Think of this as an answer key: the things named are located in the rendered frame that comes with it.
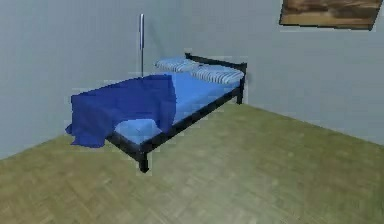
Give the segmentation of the blue striped pillow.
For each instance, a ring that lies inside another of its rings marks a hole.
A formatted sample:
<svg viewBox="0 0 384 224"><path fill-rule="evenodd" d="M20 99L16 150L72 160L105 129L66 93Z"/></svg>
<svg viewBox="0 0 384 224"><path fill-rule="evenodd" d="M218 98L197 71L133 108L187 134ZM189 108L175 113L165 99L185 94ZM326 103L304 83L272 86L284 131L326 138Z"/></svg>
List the blue striped pillow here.
<svg viewBox="0 0 384 224"><path fill-rule="evenodd" d="M162 71L186 72L200 66L200 63L187 58L163 58L155 63L155 67Z"/></svg>
<svg viewBox="0 0 384 224"><path fill-rule="evenodd" d="M242 71L220 65L199 66L193 69L191 74L196 78L219 84L232 84L244 77Z"/></svg>

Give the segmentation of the dark blue blanket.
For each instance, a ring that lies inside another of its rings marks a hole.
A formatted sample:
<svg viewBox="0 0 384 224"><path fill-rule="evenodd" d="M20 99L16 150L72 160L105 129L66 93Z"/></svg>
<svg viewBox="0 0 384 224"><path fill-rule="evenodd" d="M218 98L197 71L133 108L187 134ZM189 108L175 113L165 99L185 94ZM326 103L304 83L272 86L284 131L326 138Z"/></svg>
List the dark blue blanket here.
<svg viewBox="0 0 384 224"><path fill-rule="evenodd" d="M72 121L66 132L72 145L100 148L118 124L149 119L163 132L176 114L176 92L171 75L132 78L71 96Z"/></svg>

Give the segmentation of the grey baseball bat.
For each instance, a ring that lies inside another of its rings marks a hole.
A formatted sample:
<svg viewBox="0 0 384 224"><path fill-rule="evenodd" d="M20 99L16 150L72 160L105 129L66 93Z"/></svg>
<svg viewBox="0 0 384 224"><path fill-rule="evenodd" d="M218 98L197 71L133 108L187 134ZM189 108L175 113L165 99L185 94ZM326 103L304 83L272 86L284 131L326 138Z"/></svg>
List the grey baseball bat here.
<svg viewBox="0 0 384 224"><path fill-rule="evenodd" d="M144 14L140 14L139 16L139 52L140 52L140 74L141 77L144 75L144 22L145 17Z"/></svg>

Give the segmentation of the black frame blue bed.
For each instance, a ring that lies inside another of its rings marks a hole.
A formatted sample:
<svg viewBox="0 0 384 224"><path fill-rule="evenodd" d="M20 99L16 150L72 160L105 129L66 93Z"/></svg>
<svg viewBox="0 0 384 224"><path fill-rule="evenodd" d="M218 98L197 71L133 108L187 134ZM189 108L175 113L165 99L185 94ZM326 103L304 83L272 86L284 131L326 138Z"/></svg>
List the black frame blue bed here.
<svg viewBox="0 0 384 224"><path fill-rule="evenodd" d="M136 160L141 172L149 170L147 155L158 146L181 133L186 128L206 117L224 103L235 99L243 102L247 64L231 63L218 59L204 58L191 53L184 57L203 65L220 65L234 68L244 73L244 77L232 84L208 82L194 77L191 71L170 72L176 92L176 115L173 125L167 132L157 128L152 120L124 121L117 125L107 140L121 151Z"/></svg>

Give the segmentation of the brown framed wall picture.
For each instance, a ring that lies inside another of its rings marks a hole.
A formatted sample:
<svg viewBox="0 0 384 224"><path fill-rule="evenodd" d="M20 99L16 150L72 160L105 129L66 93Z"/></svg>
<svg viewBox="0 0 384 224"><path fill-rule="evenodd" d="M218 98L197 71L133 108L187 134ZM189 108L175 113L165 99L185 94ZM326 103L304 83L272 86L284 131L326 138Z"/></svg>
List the brown framed wall picture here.
<svg viewBox="0 0 384 224"><path fill-rule="evenodd" d="M383 0L282 0L279 24L371 30Z"/></svg>

